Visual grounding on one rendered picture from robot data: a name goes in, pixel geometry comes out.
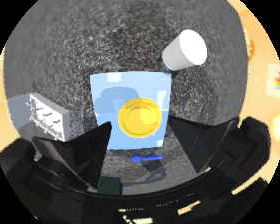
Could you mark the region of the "white paper cup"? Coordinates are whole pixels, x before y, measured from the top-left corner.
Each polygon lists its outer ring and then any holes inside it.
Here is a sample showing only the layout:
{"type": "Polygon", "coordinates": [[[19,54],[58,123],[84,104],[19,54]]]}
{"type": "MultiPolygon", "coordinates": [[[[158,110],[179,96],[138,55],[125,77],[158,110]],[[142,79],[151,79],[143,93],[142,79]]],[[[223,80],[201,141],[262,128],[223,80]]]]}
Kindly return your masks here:
{"type": "Polygon", "coordinates": [[[172,71],[177,69],[195,67],[207,59],[207,48],[204,40],[196,32],[184,30],[171,44],[164,49],[163,60],[172,71]]]}

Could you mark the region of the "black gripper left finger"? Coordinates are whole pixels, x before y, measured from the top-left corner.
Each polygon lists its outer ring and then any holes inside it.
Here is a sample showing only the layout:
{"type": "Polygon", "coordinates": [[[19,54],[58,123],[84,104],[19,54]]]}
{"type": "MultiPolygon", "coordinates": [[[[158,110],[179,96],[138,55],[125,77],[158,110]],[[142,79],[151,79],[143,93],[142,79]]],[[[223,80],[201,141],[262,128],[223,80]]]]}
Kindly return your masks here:
{"type": "Polygon", "coordinates": [[[64,143],[36,136],[32,137],[32,144],[42,156],[62,161],[73,175],[88,185],[88,189],[97,190],[111,132],[112,121],[105,121],[84,135],[64,143]]]}

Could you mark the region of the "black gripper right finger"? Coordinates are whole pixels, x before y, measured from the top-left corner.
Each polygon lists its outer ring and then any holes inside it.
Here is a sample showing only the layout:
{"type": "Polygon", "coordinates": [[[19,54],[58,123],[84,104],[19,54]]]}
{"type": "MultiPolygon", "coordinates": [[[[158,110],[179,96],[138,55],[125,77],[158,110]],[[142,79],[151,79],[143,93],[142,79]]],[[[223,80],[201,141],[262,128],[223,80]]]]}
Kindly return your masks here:
{"type": "Polygon", "coordinates": [[[185,153],[187,153],[192,167],[197,173],[207,171],[208,163],[214,153],[225,139],[226,133],[238,127],[240,117],[234,117],[220,125],[199,124],[196,121],[181,119],[177,116],[168,116],[173,135],[180,141],[185,153]]]}

